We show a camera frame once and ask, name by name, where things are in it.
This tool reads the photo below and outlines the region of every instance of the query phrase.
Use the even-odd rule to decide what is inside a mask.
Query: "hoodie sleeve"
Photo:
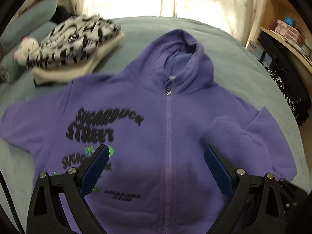
[[[214,145],[235,168],[251,175],[271,172],[291,181],[297,174],[293,155],[279,125],[264,107],[245,128],[228,116],[216,118],[205,131],[202,145]]]
[[[10,105],[0,119],[0,137],[34,156],[55,131],[66,108],[72,82],[62,90]]]

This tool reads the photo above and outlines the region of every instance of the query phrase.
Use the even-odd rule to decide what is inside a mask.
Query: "purple hoodie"
[[[108,234],[206,233],[227,201],[204,160],[209,144],[249,174],[296,175],[270,112],[214,82],[203,46],[182,30],[153,41],[119,74],[85,76],[11,105],[0,137],[32,154],[34,182],[42,171],[64,173],[99,144],[111,145],[85,197]]]

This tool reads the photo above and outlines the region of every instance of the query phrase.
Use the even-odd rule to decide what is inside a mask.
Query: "metal screw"
[[[245,170],[244,169],[237,169],[237,173],[239,175],[244,175],[245,174]]]
[[[274,178],[274,175],[272,173],[267,173],[266,176],[269,178],[269,179],[273,179]]]
[[[68,169],[68,173],[69,174],[74,174],[77,171],[77,169],[75,167],[69,168]]]
[[[45,176],[46,176],[46,173],[45,173],[45,172],[42,172],[42,173],[40,173],[40,175],[39,175],[40,178],[44,178]]]

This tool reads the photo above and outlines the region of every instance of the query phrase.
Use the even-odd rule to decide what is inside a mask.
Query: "black and white patterned fabric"
[[[272,77],[274,82],[277,84],[278,88],[280,88],[280,91],[283,93],[289,107],[291,108],[291,111],[292,111],[294,117],[297,118],[299,114],[296,111],[295,102],[298,102],[299,100],[295,100],[292,96],[290,96],[286,92],[284,82],[275,70],[270,69],[268,67],[265,67],[265,69],[269,73],[269,75]]]
[[[58,25],[29,54],[26,67],[51,68],[84,61],[121,27],[99,16],[74,16]]]

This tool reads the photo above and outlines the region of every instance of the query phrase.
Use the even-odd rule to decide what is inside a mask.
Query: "white plush toy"
[[[17,61],[20,66],[25,67],[29,53],[31,53],[38,47],[39,43],[36,39],[25,37],[14,53],[14,60]]]

